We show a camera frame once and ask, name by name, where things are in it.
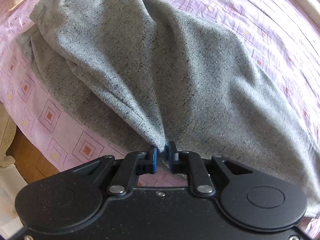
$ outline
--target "beige furniture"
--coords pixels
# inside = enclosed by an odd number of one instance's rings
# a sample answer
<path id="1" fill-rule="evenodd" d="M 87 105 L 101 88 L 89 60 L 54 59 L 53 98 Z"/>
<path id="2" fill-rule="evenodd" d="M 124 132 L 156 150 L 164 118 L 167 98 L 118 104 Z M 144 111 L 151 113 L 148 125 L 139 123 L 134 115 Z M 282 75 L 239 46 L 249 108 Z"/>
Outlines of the beige furniture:
<path id="1" fill-rule="evenodd" d="M 4 105 L 0 103 L 0 167 L 4 168 L 15 163 L 15 159 L 12 156 L 6 156 L 5 153 L 13 141 L 16 128 Z"/>

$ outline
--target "pink bedsheet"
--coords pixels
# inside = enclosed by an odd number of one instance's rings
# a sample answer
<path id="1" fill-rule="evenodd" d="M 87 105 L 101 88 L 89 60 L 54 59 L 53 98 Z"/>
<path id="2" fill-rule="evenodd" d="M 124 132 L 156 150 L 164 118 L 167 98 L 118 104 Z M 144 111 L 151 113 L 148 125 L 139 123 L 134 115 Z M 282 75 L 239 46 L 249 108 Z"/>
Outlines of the pink bedsheet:
<path id="1" fill-rule="evenodd" d="M 26 137 L 60 171 L 105 154 L 126 152 L 67 114 L 38 81 L 14 39 L 33 23 L 29 14 L 39 0 L 26 0 L 8 12 L 0 0 L 0 100 Z M 315 141 L 320 129 L 320 38 L 318 28 L 292 0 L 166 0 L 178 9 L 234 30 L 253 60 L 288 99 Z M 147 186 L 186 182 L 159 171 L 144 175 Z M 313 220 L 306 231 L 315 237 Z"/>

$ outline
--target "yellow square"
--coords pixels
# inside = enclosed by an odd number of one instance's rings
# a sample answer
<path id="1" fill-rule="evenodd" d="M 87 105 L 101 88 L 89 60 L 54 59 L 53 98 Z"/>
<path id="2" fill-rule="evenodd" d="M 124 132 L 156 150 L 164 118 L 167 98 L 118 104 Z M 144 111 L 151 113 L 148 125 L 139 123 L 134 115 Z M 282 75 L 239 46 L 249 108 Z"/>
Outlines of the yellow square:
<path id="1" fill-rule="evenodd" d="M 55 161 L 58 160 L 58 154 L 56 154 L 55 152 L 51 153 L 51 158 L 54 159 Z"/>
<path id="2" fill-rule="evenodd" d="M 24 127 L 27 127 L 29 125 L 29 122 L 25 119 L 23 120 L 22 124 Z"/>

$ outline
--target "brown floor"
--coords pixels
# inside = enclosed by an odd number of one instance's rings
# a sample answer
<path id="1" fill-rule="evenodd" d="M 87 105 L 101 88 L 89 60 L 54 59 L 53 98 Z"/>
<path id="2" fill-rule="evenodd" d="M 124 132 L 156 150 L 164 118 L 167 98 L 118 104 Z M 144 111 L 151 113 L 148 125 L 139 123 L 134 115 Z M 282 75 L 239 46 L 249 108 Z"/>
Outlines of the brown floor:
<path id="1" fill-rule="evenodd" d="M 23 135 L 17 127 L 16 135 L 7 150 L 16 159 L 16 167 L 27 183 L 52 176 L 59 171 Z"/>

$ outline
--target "speckled gray fabric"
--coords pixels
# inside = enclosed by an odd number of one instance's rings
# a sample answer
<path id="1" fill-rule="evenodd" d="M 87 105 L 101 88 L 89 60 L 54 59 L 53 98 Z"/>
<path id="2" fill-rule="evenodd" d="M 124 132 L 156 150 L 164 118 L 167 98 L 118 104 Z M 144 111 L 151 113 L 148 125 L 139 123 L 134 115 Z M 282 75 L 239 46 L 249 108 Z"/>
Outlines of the speckled gray fabric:
<path id="1" fill-rule="evenodd" d="M 127 150 L 172 139 L 300 185 L 319 147 L 237 36 L 161 0 L 41 0 L 18 42 L 66 111 Z"/>

